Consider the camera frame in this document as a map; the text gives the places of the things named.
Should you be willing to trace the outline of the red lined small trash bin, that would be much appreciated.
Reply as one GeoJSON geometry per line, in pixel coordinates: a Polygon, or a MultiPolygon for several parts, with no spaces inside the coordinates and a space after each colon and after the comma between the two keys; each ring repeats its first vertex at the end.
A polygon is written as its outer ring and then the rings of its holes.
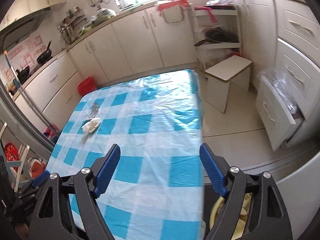
{"type": "Polygon", "coordinates": [[[85,96],[97,90],[95,79],[92,76],[85,78],[81,83],[79,83],[79,85],[77,86],[77,90],[81,96],[85,96]]]}

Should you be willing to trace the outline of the open white drawer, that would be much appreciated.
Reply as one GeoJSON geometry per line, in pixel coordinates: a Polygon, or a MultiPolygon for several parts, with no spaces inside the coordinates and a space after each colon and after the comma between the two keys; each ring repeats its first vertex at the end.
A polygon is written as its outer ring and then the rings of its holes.
{"type": "Polygon", "coordinates": [[[274,151],[290,140],[303,122],[300,116],[292,115],[276,89],[265,78],[260,81],[256,107],[274,151]]]}

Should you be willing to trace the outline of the black range hood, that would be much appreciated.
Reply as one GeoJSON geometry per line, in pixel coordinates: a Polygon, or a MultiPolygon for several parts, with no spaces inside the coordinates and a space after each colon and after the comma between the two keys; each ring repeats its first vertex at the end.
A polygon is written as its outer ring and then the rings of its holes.
{"type": "Polygon", "coordinates": [[[15,46],[19,40],[36,31],[50,12],[50,7],[38,10],[1,30],[1,50],[10,50],[10,47],[15,46]]]}

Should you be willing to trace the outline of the black frying pan on rack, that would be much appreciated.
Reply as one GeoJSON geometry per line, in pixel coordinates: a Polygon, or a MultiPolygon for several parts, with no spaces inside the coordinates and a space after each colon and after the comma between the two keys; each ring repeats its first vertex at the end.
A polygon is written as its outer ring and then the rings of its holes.
{"type": "Polygon", "coordinates": [[[194,44],[199,47],[205,43],[236,43],[239,42],[238,36],[234,33],[221,29],[220,27],[209,29],[205,33],[205,39],[202,39],[194,44]]]}

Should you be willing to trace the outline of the clear plastic bag in drawer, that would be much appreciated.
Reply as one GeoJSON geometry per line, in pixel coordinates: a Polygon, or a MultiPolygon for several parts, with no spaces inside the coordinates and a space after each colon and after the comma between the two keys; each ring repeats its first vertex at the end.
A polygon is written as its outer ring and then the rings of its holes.
{"type": "Polygon", "coordinates": [[[293,116],[300,115],[298,104],[293,98],[293,85],[290,84],[289,78],[282,71],[266,68],[259,72],[258,77],[260,81],[267,81],[276,90],[293,116]]]}

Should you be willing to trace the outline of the blue checkered plastic tablecloth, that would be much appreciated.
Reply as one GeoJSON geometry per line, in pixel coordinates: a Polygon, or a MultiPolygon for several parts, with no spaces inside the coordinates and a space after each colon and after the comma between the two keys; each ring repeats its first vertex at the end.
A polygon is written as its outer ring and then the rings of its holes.
{"type": "Polygon", "coordinates": [[[121,156],[98,200],[115,239],[199,239],[203,213],[202,103],[192,70],[158,74],[84,96],[53,149],[47,170],[74,175],[105,156],[121,156]],[[93,103],[100,126],[84,134],[93,103]]]}

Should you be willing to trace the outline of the white wooden step stool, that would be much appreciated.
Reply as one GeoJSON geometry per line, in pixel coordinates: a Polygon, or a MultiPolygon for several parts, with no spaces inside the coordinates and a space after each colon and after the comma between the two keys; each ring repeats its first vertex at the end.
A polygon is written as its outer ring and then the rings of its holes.
{"type": "Polygon", "coordinates": [[[204,71],[207,81],[206,101],[221,113],[225,113],[231,84],[249,91],[252,61],[231,56],[204,71]]]}

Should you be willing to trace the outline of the black wok on stove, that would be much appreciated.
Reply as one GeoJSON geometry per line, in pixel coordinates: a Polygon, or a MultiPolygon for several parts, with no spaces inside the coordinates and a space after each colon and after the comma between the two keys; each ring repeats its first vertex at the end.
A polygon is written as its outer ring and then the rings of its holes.
{"type": "Polygon", "coordinates": [[[52,58],[52,51],[50,49],[52,42],[49,41],[46,50],[37,58],[37,63],[40,65],[45,64],[52,58]]]}

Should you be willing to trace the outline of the silver pill blister pack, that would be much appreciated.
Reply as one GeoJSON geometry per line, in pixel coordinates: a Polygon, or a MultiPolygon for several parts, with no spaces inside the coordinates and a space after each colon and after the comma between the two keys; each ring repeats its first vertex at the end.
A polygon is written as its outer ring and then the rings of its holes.
{"type": "Polygon", "coordinates": [[[98,112],[99,112],[99,104],[98,103],[93,103],[93,105],[92,105],[92,107],[91,107],[91,111],[90,111],[90,113],[89,113],[89,115],[88,115],[88,117],[87,117],[87,119],[88,120],[91,120],[91,119],[93,119],[93,118],[95,118],[96,117],[96,115],[98,114],[98,112]]]}

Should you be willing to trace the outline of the white tiered storage rack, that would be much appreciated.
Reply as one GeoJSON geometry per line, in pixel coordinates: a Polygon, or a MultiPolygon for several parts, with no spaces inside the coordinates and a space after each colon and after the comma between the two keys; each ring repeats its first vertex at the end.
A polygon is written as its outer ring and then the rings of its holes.
{"type": "Polygon", "coordinates": [[[191,5],[194,47],[202,70],[242,53],[239,11],[228,5],[191,5]]]}

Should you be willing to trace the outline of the white tissue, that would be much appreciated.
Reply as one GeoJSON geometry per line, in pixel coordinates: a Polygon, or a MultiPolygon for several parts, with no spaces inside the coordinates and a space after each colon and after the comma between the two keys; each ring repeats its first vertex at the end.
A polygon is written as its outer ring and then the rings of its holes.
{"type": "Polygon", "coordinates": [[[100,126],[100,124],[100,118],[92,118],[91,120],[87,121],[81,129],[84,134],[91,134],[100,126]]]}

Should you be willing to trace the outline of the hanging red lined door bin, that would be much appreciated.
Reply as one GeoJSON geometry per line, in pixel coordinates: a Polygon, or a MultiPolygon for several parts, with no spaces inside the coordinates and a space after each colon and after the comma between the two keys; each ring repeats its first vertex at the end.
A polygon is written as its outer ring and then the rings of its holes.
{"type": "Polygon", "coordinates": [[[184,9],[190,7],[187,0],[164,0],[155,4],[156,10],[167,24],[182,22],[184,9]]]}

